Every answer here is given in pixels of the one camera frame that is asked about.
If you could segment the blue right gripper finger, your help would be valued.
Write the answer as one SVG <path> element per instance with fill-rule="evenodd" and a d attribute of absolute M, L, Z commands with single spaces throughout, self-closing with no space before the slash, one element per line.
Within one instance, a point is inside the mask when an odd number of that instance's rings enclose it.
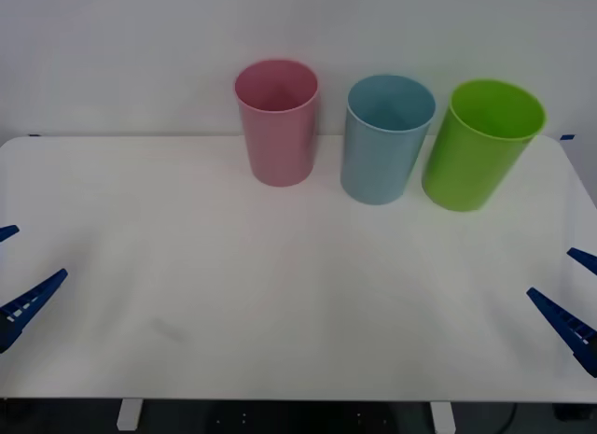
<path fill-rule="evenodd" d="M 531 287 L 526 292 L 539 312 L 570 348 L 577 362 L 596 376 L 596 330 Z"/>
<path fill-rule="evenodd" d="M 585 251 L 579 250 L 577 248 L 570 248 L 566 254 L 572 258 L 573 260 L 575 260 L 576 262 L 578 262 L 579 264 L 581 264 L 582 266 L 584 266 L 586 269 L 588 269 L 591 272 L 597 272 L 597 257 L 587 253 Z"/>

